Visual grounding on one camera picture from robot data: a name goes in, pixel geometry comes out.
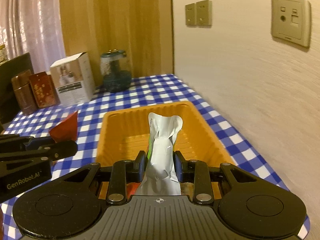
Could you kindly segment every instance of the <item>jar lid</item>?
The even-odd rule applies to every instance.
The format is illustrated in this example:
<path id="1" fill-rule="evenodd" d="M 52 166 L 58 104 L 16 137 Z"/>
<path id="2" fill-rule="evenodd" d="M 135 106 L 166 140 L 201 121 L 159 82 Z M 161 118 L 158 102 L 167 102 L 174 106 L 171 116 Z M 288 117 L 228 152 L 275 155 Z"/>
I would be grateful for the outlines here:
<path id="1" fill-rule="evenodd" d="M 29 76 L 32 75 L 30 69 L 20 72 L 11 79 L 13 89 L 18 89 L 29 83 Z"/>
<path id="2" fill-rule="evenodd" d="M 106 53 L 102 53 L 100 57 L 113 57 L 113 56 L 117 56 L 117 55 L 121 55 L 121 54 L 123 54 L 125 56 L 125 50 L 113 49 L 113 50 L 109 50 Z"/>

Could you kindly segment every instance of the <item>red triangular package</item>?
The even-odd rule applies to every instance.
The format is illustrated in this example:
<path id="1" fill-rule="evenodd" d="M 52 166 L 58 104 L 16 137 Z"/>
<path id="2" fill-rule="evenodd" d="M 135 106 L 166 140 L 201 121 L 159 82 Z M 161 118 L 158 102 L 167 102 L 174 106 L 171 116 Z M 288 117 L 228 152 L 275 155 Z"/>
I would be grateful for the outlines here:
<path id="1" fill-rule="evenodd" d="M 78 137 L 78 111 L 69 114 L 65 120 L 53 127 L 49 134 L 56 143 L 76 141 Z"/>

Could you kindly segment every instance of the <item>sheer curtain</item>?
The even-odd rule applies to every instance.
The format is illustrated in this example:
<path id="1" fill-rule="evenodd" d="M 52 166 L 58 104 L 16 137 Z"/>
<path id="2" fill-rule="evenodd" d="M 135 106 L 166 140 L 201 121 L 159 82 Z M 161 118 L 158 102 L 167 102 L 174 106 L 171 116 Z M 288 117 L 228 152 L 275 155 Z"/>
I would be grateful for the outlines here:
<path id="1" fill-rule="evenodd" d="M 26 52 L 35 73 L 65 57 L 59 0 L 0 0 L 0 45 L 9 58 Z"/>

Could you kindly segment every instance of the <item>wooden panel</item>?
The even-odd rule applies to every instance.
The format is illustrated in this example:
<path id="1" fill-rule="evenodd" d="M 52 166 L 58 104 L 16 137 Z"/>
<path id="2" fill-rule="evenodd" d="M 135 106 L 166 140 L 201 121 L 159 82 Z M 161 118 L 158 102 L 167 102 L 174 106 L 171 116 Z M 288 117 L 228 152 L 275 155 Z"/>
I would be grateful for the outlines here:
<path id="1" fill-rule="evenodd" d="M 68 56 L 89 52 L 96 85 L 100 54 L 125 49 L 133 77 L 173 73 L 171 0 L 60 0 Z"/>

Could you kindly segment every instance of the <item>gray ribbed panel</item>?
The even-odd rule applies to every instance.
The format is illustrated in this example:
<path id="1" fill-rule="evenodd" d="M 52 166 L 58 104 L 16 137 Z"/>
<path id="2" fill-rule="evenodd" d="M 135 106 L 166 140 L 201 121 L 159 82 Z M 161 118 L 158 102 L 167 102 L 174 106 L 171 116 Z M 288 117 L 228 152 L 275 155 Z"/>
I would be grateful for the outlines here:
<path id="1" fill-rule="evenodd" d="M 192 204 L 187 196 L 133 196 L 109 207 L 92 228 L 71 240 L 248 240 L 226 228 L 210 207 Z M 292 236 L 287 240 L 299 240 Z"/>

